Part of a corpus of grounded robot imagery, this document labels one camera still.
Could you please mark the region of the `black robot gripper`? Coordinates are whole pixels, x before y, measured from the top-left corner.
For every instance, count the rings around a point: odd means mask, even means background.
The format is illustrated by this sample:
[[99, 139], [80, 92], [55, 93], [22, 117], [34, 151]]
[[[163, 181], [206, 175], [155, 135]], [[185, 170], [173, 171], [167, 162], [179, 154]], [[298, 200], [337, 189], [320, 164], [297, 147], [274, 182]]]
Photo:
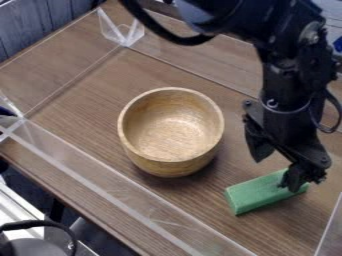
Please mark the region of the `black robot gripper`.
[[263, 100], [243, 102], [245, 138], [257, 163], [278, 151], [290, 161], [279, 187], [297, 193], [306, 183], [320, 184], [332, 158], [318, 137], [312, 102], [291, 109], [270, 108]]

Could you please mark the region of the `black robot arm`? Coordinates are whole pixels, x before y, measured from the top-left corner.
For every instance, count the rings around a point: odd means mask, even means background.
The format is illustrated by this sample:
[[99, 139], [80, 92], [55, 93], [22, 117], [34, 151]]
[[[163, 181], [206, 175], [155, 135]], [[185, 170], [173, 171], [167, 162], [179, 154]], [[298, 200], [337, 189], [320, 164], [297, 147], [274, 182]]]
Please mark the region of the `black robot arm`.
[[226, 33], [253, 44], [263, 85], [258, 99], [243, 103], [250, 154], [262, 161], [279, 152], [291, 161], [279, 182], [289, 191], [297, 192], [308, 182], [322, 182], [332, 159], [317, 133], [338, 129], [321, 120], [332, 104], [342, 123], [342, 103], [329, 91], [340, 62], [320, 6], [312, 0], [166, 0], [198, 32], [182, 37], [150, 16], [138, 0], [119, 2], [158, 36], [178, 45], [195, 46]]

